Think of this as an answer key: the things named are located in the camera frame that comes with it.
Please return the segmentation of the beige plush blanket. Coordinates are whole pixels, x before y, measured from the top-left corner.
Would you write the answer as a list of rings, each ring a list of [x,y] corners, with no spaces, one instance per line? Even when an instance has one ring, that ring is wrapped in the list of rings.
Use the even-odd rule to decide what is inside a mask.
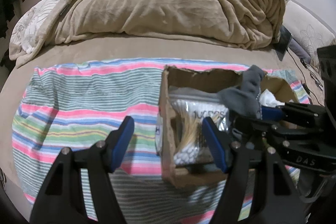
[[[285,0],[60,0],[42,23],[31,61],[47,45],[127,34],[255,50],[280,38]]]

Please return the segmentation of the white floral quilt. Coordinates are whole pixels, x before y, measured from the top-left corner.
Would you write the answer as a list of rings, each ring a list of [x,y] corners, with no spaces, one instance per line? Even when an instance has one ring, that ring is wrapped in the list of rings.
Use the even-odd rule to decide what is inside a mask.
[[[42,23],[60,0],[41,0],[29,9],[17,22],[9,43],[9,58],[31,53],[37,46],[37,34]]]

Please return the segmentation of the white floral pillow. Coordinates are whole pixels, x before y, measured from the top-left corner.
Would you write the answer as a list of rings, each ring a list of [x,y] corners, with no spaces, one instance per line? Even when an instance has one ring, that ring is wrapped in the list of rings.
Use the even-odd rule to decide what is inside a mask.
[[[317,49],[335,44],[335,35],[318,19],[293,1],[286,4],[283,25],[310,56],[310,64],[318,67]]]

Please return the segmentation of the grey sock pair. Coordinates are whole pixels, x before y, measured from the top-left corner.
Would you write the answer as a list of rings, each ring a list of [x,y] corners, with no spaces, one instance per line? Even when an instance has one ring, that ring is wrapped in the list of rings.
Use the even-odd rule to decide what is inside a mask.
[[[265,72],[261,68],[252,65],[241,74],[240,85],[218,92],[221,103],[239,115],[261,119],[260,95],[264,76]]]

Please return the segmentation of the black tablet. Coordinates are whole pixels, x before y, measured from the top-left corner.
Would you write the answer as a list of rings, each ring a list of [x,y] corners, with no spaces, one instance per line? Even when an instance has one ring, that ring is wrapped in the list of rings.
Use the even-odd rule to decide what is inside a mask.
[[[278,43],[274,44],[274,50],[276,51],[277,57],[280,61],[283,60],[291,40],[292,34],[290,33],[290,31],[285,26],[281,26],[280,39]]]

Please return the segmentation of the cardboard box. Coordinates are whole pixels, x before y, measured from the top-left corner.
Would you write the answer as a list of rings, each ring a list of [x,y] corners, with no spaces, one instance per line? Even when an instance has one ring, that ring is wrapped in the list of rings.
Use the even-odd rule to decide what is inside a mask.
[[[205,71],[194,71],[186,66],[165,66],[162,72],[159,96],[158,124],[162,127],[159,133],[163,137],[161,155],[162,179],[176,188],[204,186],[218,183],[227,178],[219,170],[211,170],[204,174],[193,174],[187,168],[173,163],[173,156],[178,147],[177,121],[178,115],[169,103],[169,87],[196,88],[203,92],[218,92],[239,84],[241,72],[223,68],[212,68]]]

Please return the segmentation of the striped colourful towel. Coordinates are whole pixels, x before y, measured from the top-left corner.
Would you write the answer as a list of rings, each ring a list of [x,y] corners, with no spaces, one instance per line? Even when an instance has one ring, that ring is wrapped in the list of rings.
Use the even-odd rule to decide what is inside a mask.
[[[178,190],[161,178],[154,137],[166,65],[195,71],[247,68],[160,58],[35,67],[12,124],[14,164],[29,203],[35,202],[62,148],[89,148],[129,115],[135,121],[135,132],[121,168],[110,177],[127,222],[209,223],[224,182]]]

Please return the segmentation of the beige bed sheet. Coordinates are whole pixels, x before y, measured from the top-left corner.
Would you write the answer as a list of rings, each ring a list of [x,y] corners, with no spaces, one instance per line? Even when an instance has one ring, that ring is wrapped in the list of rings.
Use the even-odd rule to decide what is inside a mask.
[[[64,63],[83,63],[91,60],[166,57],[176,59],[212,60],[222,63],[255,64],[265,69],[292,69],[311,91],[314,103],[324,101],[323,92],[317,87],[310,73],[293,52],[286,53],[280,61],[272,47],[248,51],[238,48],[186,42],[110,36],[84,42],[48,46],[37,57],[14,69],[6,82],[1,83],[1,168],[7,177],[7,194],[18,209],[31,210],[32,203],[24,196],[23,186],[17,176],[11,148],[11,122],[34,67],[47,68]]]

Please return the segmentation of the blue tissue pack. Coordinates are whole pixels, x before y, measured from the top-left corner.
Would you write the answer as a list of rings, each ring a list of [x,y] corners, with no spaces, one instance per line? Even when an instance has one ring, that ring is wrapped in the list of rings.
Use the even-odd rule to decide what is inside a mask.
[[[163,143],[163,118],[158,113],[157,115],[157,124],[155,127],[155,149],[157,155],[162,155],[162,143]]]

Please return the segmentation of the cotton swab bag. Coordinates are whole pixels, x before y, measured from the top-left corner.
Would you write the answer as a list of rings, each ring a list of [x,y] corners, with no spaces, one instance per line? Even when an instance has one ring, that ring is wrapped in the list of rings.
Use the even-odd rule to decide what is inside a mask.
[[[208,164],[213,157],[202,134],[202,121],[210,117],[220,131],[228,130],[229,110],[216,93],[194,88],[169,87],[169,103],[175,111],[177,142],[173,156],[177,166]]]

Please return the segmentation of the white sock bundle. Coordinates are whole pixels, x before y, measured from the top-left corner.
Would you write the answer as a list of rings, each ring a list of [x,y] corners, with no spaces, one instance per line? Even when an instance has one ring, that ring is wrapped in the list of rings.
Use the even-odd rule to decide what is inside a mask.
[[[278,107],[278,106],[284,106],[284,102],[280,102],[276,100],[276,97],[272,92],[270,92],[268,89],[265,89],[262,94],[260,95],[259,102],[262,106],[265,107]]]

